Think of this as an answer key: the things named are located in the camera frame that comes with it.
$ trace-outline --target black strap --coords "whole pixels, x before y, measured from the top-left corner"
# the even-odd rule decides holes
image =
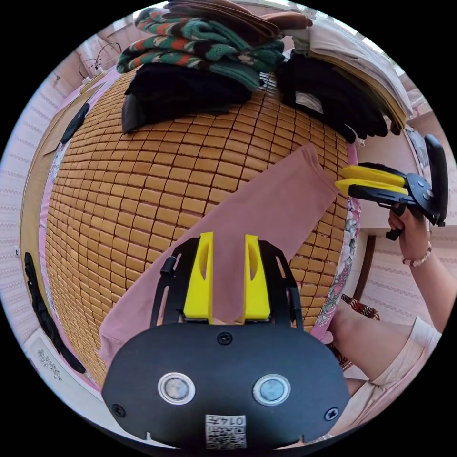
[[[44,304],[43,297],[41,296],[41,292],[38,287],[37,273],[35,271],[35,266],[33,265],[33,259],[28,252],[25,253],[24,264],[25,274],[28,278],[27,286],[29,287],[30,294],[32,295],[33,311],[37,316],[40,327],[43,329],[46,336],[51,340],[57,352],[62,355],[71,368],[78,373],[85,373],[86,369],[83,367],[81,362],[69,351],[62,341],[57,326]]]
[[[302,330],[300,293],[283,252],[268,241],[259,241],[258,244],[275,324],[289,326],[291,322],[296,322],[297,328]]]
[[[60,140],[62,144],[68,143],[75,134],[76,130],[81,127],[89,108],[90,105],[88,103],[84,103],[84,105],[82,105],[76,116],[70,121],[70,124],[68,124],[67,128],[63,132],[62,139]]]
[[[157,325],[160,305],[162,304],[165,288],[168,287],[167,301],[162,324],[177,323],[183,313],[189,288],[190,274],[195,261],[195,255],[200,238],[190,238],[175,248],[160,270],[154,305],[151,314],[151,327]]]

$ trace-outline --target person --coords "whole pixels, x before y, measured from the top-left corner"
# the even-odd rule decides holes
[[[400,215],[391,211],[389,225],[403,230],[399,237],[403,262],[410,264],[433,326],[419,317],[413,325],[373,320],[347,303],[339,303],[328,328],[333,334],[333,344],[365,373],[368,381],[347,378],[351,399],[322,439],[367,422],[405,390],[435,349],[457,296],[457,280],[433,252],[425,219],[413,216],[408,209]]]

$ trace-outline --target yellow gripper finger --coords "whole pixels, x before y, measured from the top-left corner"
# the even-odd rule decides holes
[[[362,179],[364,181],[375,181],[397,187],[404,187],[405,185],[405,180],[401,176],[359,165],[344,167],[340,170],[340,175],[344,179]]]
[[[184,316],[212,321],[213,308],[213,232],[202,233],[190,274]]]
[[[267,320],[270,316],[267,280],[260,256],[258,238],[245,236],[244,245],[244,303],[241,323],[247,320]]]
[[[342,179],[335,182],[335,186],[338,188],[340,193],[345,197],[352,197],[349,188],[351,186],[365,186],[373,187],[376,189],[388,190],[389,192],[396,192],[398,194],[409,195],[409,192],[404,187],[391,186],[382,182],[366,181],[363,179]]]

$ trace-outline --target stack of clothes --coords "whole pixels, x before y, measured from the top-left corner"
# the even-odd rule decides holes
[[[299,16],[297,27],[311,25]],[[117,65],[119,73],[138,69],[126,91],[123,132],[198,112],[228,113],[250,100],[260,73],[284,61],[276,21],[283,25],[283,15],[260,18],[227,0],[143,10],[135,25],[150,36],[125,49]]]
[[[282,28],[294,41],[276,71],[283,102],[317,118],[349,143],[399,135],[413,116],[411,101],[392,64],[329,19],[305,29]]]

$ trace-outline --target brown cloth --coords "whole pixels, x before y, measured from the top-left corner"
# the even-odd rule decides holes
[[[270,24],[276,25],[280,30],[303,30],[311,27],[313,21],[304,14],[285,11],[283,13],[270,13],[260,16]]]
[[[227,0],[211,3],[199,0],[173,0],[164,6],[166,18],[194,17],[214,20],[230,28],[251,46],[281,38],[279,27],[259,18],[246,8]]]

